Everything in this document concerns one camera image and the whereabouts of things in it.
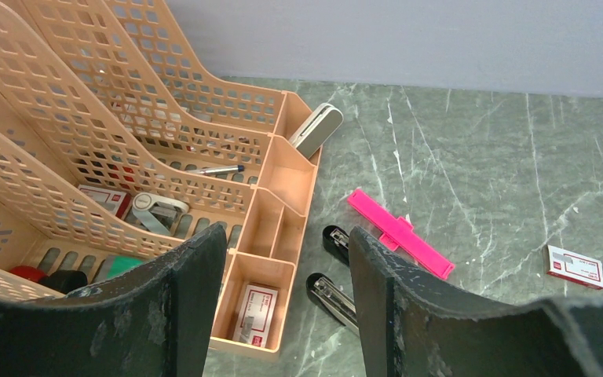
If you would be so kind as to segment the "black stapler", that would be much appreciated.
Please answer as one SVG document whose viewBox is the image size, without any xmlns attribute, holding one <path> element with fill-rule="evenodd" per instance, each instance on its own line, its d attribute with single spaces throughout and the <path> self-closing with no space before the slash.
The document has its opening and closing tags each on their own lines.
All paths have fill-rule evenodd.
<svg viewBox="0 0 603 377">
<path fill-rule="evenodd" d="M 349 267 L 348 233 L 337 225 L 328 225 L 322 237 L 324 250 Z M 333 280 L 322 273 L 312 273 L 305 281 L 305 288 L 311 302 L 356 336 L 360 334 L 355 303 Z"/>
</svg>

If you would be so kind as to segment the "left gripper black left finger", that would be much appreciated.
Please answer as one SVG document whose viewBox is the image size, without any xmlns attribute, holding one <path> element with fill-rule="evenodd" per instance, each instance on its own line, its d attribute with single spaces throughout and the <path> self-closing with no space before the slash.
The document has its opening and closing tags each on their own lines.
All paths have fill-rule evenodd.
<svg viewBox="0 0 603 377">
<path fill-rule="evenodd" d="M 200 376 L 227 237 L 211 225 L 61 298 L 0 299 L 0 376 Z"/>
</svg>

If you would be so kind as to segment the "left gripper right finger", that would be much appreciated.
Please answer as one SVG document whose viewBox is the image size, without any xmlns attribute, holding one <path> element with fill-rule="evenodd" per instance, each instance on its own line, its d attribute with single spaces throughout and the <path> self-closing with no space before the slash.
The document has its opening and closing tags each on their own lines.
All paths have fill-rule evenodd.
<svg viewBox="0 0 603 377">
<path fill-rule="evenodd" d="M 349 267 L 369 376 L 603 376 L 603 295 L 494 301 L 361 227 L 349 234 Z"/>
</svg>

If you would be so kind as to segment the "pink plastic staple remover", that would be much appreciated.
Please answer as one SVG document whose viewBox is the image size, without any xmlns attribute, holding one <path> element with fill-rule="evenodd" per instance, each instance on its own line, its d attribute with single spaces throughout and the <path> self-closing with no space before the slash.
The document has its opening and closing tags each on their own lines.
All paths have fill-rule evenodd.
<svg viewBox="0 0 603 377">
<path fill-rule="evenodd" d="M 390 251 L 403 249 L 434 276 L 446 280 L 455 264 L 414 233 L 405 218 L 395 217 L 361 189 L 347 198 L 348 204 L 382 232 L 378 239 Z"/>
</svg>

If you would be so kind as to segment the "red white staple box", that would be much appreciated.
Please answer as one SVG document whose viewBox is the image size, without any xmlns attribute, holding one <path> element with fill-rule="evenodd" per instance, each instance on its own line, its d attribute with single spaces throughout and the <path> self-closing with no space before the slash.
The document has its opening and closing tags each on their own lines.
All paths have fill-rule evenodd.
<svg viewBox="0 0 603 377">
<path fill-rule="evenodd" d="M 594 290 L 603 289 L 601 261 L 553 245 L 543 247 L 546 274 Z"/>
</svg>

